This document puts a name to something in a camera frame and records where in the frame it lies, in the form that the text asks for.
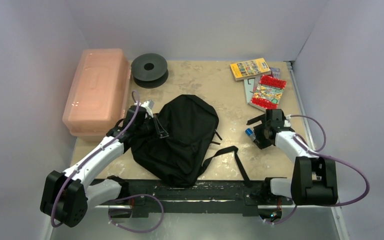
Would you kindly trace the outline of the aluminium frame rail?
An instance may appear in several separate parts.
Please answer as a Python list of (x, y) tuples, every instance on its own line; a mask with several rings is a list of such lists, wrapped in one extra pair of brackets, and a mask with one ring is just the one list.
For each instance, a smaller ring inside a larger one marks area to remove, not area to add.
[[(313, 141), (313, 136), (310, 129), (310, 123), (313, 122), (310, 118), (306, 116), (304, 105), (301, 100), (301, 95), (298, 89), (297, 81), (295, 79), (294, 71), (293, 71), (293, 64), (290, 61), (286, 62), (287, 69), (289, 72), (289, 76), (291, 78), (294, 92), (296, 95), (296, 99), (300, 108), (300, 118), (302, 119), (302, 122), (305, 127), (305, 139), (307, 142), (307, 147), (304, 149), (308, 152), (313, 152), (315, 147), (315, 143)], [(300, 200), (305, 204), (305, 206), (309, 206), (310, 204), (313, 204), (313, 209), (321, 210), (324, 208), (323, 204), (327, 200), (326, 197), (321, 196), (319, 197), (318, 194), (325, 194), (328, 193), (328, 190), (322, 189), (324, 185), (322, 183), (318, 183), (316, 185), (311, 185), (309, 188), (304, 188), (302, 190), (302, 193), (305, 194), (306, 192), (310, 192), (309, 197), (302, 197)], [(343, 220), (343, 214), (342, 209), (340, 207), (334, 207), (334, 206), (326, 206), (325, 207), (328, 210), (329, 213), (329, 220), (332, 220), (333, 223), (328, 226), (328, 228), (323, 228), (321, 230), (322, 233), (334, 233), (337, 235), (338, 240), (348, 240), (350, 237), (347, 232), (347, 228), (345, 226), (345, 222)]]

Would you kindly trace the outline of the red comic book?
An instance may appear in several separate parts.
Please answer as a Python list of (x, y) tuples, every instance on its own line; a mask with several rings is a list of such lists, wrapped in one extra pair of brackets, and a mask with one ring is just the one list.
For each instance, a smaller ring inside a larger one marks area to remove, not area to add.
[(262, 75), (248, 104), (263, 111), (277, 109), (286, 85), (285, 80)]

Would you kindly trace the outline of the yellow picture book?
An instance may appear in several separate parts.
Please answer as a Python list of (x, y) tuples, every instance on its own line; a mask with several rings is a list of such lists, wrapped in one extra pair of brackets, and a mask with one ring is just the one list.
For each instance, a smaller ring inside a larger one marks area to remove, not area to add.
[(272, 73), (264, 58), (231, 63), (229, 67), (236, 81), (256, 78), (257, 76), (262, 75), (270, 75)]

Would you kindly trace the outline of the black filament spool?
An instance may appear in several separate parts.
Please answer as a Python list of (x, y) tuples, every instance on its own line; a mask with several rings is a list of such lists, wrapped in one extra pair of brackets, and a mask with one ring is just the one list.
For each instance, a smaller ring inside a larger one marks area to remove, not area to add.
[(168, 79), (167, 60), (157, 53), (142, 54), (132, 61), (131, 76), (139, 87), (157, 88)]

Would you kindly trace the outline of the translucent pink storage box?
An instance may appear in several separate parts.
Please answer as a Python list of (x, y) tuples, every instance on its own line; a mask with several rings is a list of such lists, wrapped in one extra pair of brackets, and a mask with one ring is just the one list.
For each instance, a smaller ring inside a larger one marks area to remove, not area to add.
[(130, 81), (131, 67), (122, 49), (84, 50), (62, 117), (70, 134), (101, 141), (126, 114)]

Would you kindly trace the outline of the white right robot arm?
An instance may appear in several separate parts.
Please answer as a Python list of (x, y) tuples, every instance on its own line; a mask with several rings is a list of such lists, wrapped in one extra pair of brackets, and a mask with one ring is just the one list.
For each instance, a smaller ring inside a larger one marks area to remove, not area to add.
[(317, 156), (292, 128), (281, 109), (268, 109), (247, 121), (245, 132), (259, 149), (275, 146), (293, 163), (291, 178), (265, 178), (260, 196), (268, 204), (280, 197), (296, 205), (332, 206), (338, 201), (336, 164)]

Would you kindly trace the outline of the small patterned card pack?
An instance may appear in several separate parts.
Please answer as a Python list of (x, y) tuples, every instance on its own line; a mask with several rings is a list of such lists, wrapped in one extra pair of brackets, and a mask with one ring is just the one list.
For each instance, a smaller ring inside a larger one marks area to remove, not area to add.
[(276, 79), (280, 79), (281, 78), (281, 69), (280, 68), (277, 68), (277, 67), (270, 67), (269, 68), (270, 71), (271, 71), (271, 76), (276, 78)]

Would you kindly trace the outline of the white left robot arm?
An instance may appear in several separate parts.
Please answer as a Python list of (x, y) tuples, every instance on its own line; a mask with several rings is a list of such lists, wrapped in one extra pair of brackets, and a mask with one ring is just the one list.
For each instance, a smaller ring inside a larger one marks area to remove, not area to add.
[(129, 149), (129, 142), (154, 132), (158, 120), (152, 112), (153, 101), (137, 102), (125, 119), (119, 120), (101, 142), (83, 159), (62, 172), (52, 171), (45, 179), (40, 211), (50, 216), (54, 228), (75, 227), (87, 210), (104, 203), (131, 204), (129, 183), (110, 176), (94, 180), (111, 162)]

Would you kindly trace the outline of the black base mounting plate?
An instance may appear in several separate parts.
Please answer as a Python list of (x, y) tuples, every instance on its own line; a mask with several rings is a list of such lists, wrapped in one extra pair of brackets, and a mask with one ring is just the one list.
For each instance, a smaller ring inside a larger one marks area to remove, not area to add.
[(239, 180), (198, 180), (192, 187), (171, 187), (160, 180), (128, 180), (122, 196), (131, 200), (105, 202), (115, 209), (132, 208), (132, 217), (146, 218), (150, 213), (240, 214), (243, 217), (268, 215), (277, 205), (293, 205), (287, 197), (266, 198), (263, 181), (254, 180), (246, 186)]

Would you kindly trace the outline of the black student backpack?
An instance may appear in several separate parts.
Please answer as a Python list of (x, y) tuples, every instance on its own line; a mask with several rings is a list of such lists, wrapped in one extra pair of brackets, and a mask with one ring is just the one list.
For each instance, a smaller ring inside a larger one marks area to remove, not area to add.
[(153, 133), (129, 141), (133, 159), (169, 186), (192, 187), (212, 161), (205, 156), (218, 135), (218, 114), (200, 97), (182, 94), (157, 117), (169, 136), (159, 138), (153, 124)]

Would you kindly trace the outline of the grey thin booklet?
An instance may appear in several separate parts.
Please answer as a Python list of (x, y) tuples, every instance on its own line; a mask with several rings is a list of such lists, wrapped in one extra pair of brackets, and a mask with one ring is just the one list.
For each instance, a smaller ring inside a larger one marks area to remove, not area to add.
[(245, 92), (245, 102), (249, 104), (254, 95), (255, 78), (244, 79), (243, 85), (244, 85), (244, 92)]

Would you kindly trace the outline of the blue-capped small tube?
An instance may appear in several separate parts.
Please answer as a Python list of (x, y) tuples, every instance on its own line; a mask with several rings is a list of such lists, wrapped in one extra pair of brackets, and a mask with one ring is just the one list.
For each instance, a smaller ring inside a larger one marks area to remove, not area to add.
[(247, 128), (247, 129), (245, 130), (245, 133), (246, 133), (246, 135), (251, 139), (252, 142), (254, 142), (254, 141), (256, 140), (256, 135), (255, 135), (255, 133), (253, 132), (252, 129)]

